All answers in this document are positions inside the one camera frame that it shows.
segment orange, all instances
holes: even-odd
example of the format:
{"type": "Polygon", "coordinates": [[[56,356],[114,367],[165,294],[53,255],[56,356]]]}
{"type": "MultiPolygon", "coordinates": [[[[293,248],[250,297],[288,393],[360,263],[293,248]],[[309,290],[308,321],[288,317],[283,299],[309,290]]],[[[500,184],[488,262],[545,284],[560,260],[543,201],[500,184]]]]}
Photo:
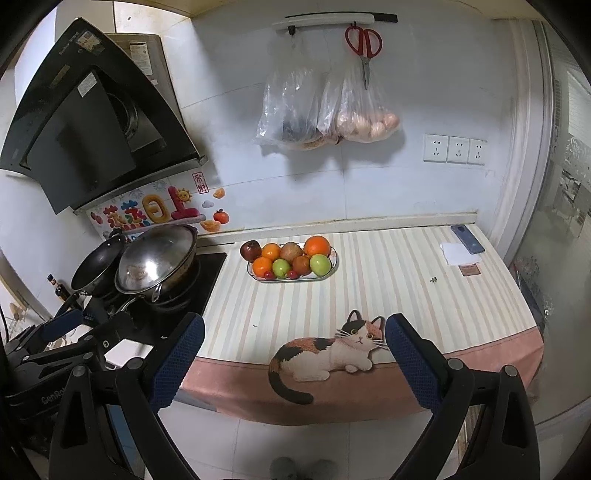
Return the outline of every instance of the orange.
{"type": "Polygon", "coordinates": [[[308,257],[312,257],[317,254],[328,257],[330,255],[330,243],[323,236],[311,236],[304,244],[304,253],[308,255],[308,257]]]}
{"type": "Polygon", "coordinates": [[[274,262],[281,255],[281,248],[277,244],[266,244],[261,250],[261,255],[274,262]]]}
{"type": "Polygon", "coordinates": [[[252,272],[259,278],[265,277],[265,272],[273,269],[273,262],[267,257],[259,257],[252,263],[252,272]]]}

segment frying pan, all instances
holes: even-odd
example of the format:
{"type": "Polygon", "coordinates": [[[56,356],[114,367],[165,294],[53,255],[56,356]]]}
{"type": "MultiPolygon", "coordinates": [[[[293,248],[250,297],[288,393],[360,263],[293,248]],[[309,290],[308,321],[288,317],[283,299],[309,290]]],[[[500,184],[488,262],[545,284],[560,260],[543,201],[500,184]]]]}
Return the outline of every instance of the frying pan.
{"type": "Polygon", "coordinates": [[[94,249],[80,264],[72,277],[74,293],[68,297],[56,313],[59,317],[80,295],[102,296],[114,287],[115,274],[125,247],[125,237],[115,234],[94,249]]]}

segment plastic bag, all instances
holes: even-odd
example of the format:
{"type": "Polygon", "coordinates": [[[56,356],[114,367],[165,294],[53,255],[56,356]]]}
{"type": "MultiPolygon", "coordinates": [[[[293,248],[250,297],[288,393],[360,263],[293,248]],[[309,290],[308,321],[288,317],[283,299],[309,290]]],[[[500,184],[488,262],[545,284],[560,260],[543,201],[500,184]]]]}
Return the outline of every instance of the plastic bag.
{"type": "Polygon", "coordinates": [[[301,40],[286,38],[277,66],[267,78],[263,109],[256,131],[262,144],[290,150],[309,150],[324,144],[316,128],[322,72],[304,55],[301,40]]]}
{"type": "Polygon", "coordinates": [[[375,72],[371,71],[365,89],[359,57],[347,58],[329,73],[318,117],[317,127],[323,135],[361,143],[385,140],[400,125],[375,72]]]}

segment black cable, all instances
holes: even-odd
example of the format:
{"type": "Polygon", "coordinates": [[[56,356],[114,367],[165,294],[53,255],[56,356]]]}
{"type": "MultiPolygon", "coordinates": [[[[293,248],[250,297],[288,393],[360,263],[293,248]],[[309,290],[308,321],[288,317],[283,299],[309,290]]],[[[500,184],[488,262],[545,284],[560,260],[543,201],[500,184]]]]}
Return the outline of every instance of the black cable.
{"type": "Polygon", "coordinates": [[[2,323],[4,324],[4,331],[6,332],[6,342],[4,342],[4,343],[8,343],[8,340],[9,340],[8,325],[6,324],[6,317],[4,316],[4,312],[2,311],[2,306],[0,306],[0,317],[2,317],[2,323]]]}

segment smartphone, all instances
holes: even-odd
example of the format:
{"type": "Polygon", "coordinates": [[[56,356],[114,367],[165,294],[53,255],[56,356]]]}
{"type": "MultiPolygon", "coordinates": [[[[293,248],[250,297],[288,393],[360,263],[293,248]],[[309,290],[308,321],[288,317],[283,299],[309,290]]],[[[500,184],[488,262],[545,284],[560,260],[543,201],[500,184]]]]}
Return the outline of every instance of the smartphone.
{"type": "Polygon", "coordinates": [[[483,253],[484,247],[476,240],[476,237],[472,235],[472,232],[468,230],[466,225],[452,225],[452,231],[471,254],[483,253]]]}

